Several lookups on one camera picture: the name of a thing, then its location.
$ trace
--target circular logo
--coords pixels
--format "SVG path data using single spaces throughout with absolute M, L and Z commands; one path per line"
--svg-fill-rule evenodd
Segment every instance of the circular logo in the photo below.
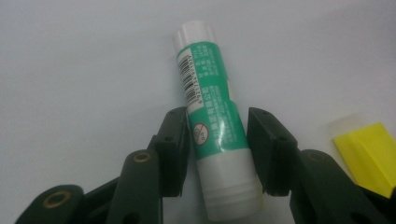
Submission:
M 203 145 L 209 137 L 209 130 L 203 123 L 197 123 L 194 126 L 194 140 L 198 146 Z

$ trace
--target metal rivet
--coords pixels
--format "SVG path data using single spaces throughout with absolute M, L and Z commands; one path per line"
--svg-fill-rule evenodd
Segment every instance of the metal rivet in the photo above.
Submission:
M 67 190 L 59 190 L 56 191 L 55 193 L 52 193 L 50 196 L 48 196 L 44 202 L 43 206 L 45 208 L 51 209 L 51 208 L 56 208 L 64 204 L 65 202 L 69 201 L 69 199 L 72 197 L 72 193 Z
M 134 161 L 136 162 L 145 162 L 149 161 L 149 159 L 151 159 L 151 156 L 146 152 L 141 152 L 134 156 Z

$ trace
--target barcode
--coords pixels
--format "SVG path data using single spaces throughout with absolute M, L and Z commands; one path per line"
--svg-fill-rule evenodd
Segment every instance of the barcode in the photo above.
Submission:
M 184 56 L 180 60 L 178 67 L 180 69 L 181 79 L 183 80 L 187 105 L 192 105 L 198 102 L 200 99 L 196 90 L 198 80 L 193 69 L 193 60 L 191 55 L 187 54 Z

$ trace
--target glue stick cap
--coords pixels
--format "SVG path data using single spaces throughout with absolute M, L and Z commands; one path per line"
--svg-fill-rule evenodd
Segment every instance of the glue stick cap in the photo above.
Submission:
M 205 21 L 189 21 L 184 23 L 174 35 L 174 46 L 179 53 L 186 46 L 201 41 L 217 44 L 212 26 Z

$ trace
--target white cap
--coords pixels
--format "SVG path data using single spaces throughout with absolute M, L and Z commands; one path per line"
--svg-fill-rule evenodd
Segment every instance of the white cap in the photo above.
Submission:
M 174 46 L 179 53 L 186 46 L 201 41 L 217 43 L 212 26 L 205 21 L 189 21 L 184 23 L 174 35 Z
M 247 217 L 262 209 L 262 185 L 250 149 L 209 156 L 198 160 L 197 166 L 211 221 Z

